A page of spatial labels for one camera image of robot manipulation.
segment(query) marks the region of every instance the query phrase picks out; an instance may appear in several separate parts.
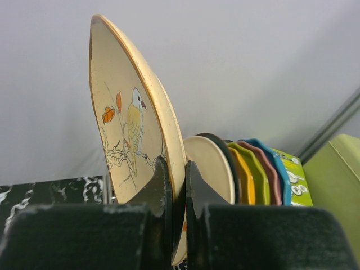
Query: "yellow bird body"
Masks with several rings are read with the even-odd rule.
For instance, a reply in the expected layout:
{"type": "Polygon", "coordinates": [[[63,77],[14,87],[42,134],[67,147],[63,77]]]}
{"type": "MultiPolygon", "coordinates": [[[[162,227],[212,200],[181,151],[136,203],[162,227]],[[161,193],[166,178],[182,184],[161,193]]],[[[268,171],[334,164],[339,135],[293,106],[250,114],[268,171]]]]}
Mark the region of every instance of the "yellow bird body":
{"type": "Polygon", "coordinates": [[[135,156],[141,153],[142,135],[144,131],[142,120],[143,107],[145,106],[143,105],[143,102],[141,100],[140,93],[138,93],[136,89],[136,92],[134,92],[133,102],[129,105],[128,109],[128,135],[133,173],[135,177],[137,175],[135,156]]]}

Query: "green plate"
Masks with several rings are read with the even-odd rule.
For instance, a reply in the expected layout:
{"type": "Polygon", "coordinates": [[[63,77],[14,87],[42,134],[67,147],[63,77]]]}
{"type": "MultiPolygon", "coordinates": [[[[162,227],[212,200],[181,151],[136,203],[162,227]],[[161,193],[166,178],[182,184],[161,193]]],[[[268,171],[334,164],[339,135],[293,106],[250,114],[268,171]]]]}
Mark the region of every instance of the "green plate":
{"type": "Polygon", "coordinates": [[[230,153],[230,150],[226,146],[226,144],[223,142],[222,139],[220,139],[218,136],[211,134],[211,133],[200,133],[198,136],[206,137],[210,140],[212,140],[224,153],[224,156],[226,157],[227,161],[230,165],[230,170],[234,179],[234,185],[235,185],[235,203],[238,204],[241,201],[241,188],[239,184],[239,177],[237,176],[236,167],[234,160],[232,158],[232,155],[230,153]]]}
{"type": "Polygon", "coordinates": [[[228,143],[227,145],[240,153],[253,174],[255,184],[255,203],[260,205],[270,205],[270,186],[266,172],[261,166],[260,161],[253,152],[243,148],[235,142],[228,143]]]}

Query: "green box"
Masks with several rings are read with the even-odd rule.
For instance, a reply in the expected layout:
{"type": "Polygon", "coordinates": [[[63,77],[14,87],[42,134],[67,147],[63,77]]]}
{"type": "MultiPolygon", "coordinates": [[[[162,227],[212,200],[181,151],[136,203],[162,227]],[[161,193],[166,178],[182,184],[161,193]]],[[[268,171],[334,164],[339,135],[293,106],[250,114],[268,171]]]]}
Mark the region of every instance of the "green box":
{"type": "Polygon", "coordinates": [[[313,206],[302,163],[296,156],[273,149],[284,164],[291,183],[291,205],[313,206]]]}

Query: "blue plate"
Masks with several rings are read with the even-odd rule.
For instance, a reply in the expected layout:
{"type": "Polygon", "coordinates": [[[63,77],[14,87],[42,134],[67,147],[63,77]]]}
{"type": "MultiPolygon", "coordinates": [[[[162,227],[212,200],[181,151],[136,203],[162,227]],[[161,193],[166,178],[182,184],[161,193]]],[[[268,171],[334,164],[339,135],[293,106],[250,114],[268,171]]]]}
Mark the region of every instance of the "blue plate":
{"type": "Polygon", "coordinates": [[[273,167],[277,170],[280,176],[280,186],[282,191],[282,204],[283,205],[291,205],[291,184],[289,175],[287,174],[287,170],[282,163],[280,157],[265,143],[260,141],[259,139],[241,139],[255,147],[260,148],[264,151],[266,157],[271,162],[273,167]]]}

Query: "leaf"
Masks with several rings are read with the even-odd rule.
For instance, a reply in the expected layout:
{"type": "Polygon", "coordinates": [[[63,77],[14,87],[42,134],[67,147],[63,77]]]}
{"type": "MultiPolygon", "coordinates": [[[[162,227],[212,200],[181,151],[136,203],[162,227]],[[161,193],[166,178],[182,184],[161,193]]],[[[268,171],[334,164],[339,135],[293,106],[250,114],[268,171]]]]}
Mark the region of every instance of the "leaf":
{"type": "Polygon", "coordinates": [[[119,92],[116,95],[116,105],[119,109],[119,113],[122,113],[122,93],[121,92],[119,92]]]}
{"type": "Polygon", "coordinates": [[[115,109],[106,107],[105,112],[102,115],[102,120],[103,120],[104,125],[106,123],[110,122],[114,118],[114,116],[115,116],[115,109]]]}

